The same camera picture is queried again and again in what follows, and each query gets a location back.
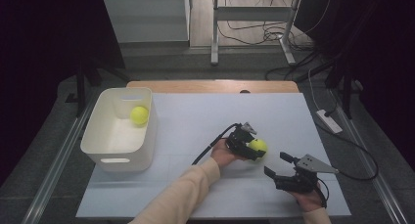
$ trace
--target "white plastic bin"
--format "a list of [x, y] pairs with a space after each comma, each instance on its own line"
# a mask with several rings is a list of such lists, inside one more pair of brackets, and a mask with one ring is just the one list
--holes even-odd
[[[143, 125], [129, 118], [137, 106], [149, 110]], [[80, 148], [106, 171], [145, 170], [153, 159], [157, 121], [150, 89], [107, 89], [91, 113]]]

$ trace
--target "tennis ball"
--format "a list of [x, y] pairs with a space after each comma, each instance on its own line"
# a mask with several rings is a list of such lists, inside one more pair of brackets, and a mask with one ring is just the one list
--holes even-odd
[[249, 144], [248, 147], [256, 150], [256, 151], [268, 151], [268, 147], [266, 146], [266, 143], [261, 139], [253, 139]]
[[130, 119], [135, 124], [144, 124], [147, 122], [147, 119], [149, 118], [149, 111], [144, 107], [135, 107], [132, 109], [130, 113]]

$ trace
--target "power strip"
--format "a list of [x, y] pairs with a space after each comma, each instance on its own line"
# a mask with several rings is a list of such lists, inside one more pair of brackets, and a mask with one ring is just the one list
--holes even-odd
[[331, 116], [324, 115], [326, 111], [320, 110], [317, 111], [318, 117], [326, 124], [327, 127], [329, 127], [333, 133], [340, 133], [343, 131], [343, 129], [339, 126], [339, 124], [336, 123], [336, 121]]

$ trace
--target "human hand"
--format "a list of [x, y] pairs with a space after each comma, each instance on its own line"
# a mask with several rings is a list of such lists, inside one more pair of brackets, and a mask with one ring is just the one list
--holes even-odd
[[212, 157], [219, 167], [224, 167], [230, 164], [231, 162], [240, 159], [247, 160], [245, 157], [237, 156], [233, 154], [228, 147], [226, 147], [226, 139], [220, 139], [214, 146], [211, 151], [210, 157]]
[[290, 193], [291, 195], [293, 195], [293, 197], [297, 199], [297, 202], [299, 203], [299, 206], [303, 212], [313, 211], [321, 207], [320, 196], [318, 196], [315, 190], [305, 194], [295, 192], [288, 193]]

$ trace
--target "beige sleeve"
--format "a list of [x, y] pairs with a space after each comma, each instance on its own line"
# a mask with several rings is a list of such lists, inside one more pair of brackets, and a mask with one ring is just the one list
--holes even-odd
[[130, 223], [186, 223], [195, 207], [208, 194], [209, 185], [219, 177], [219, 166], [211, 157], [201, 165], [190, 166]]
[[321, 207], [314, 211], [304, 212], [302, 214], [305, 224], [331, 224], [326, 208]]

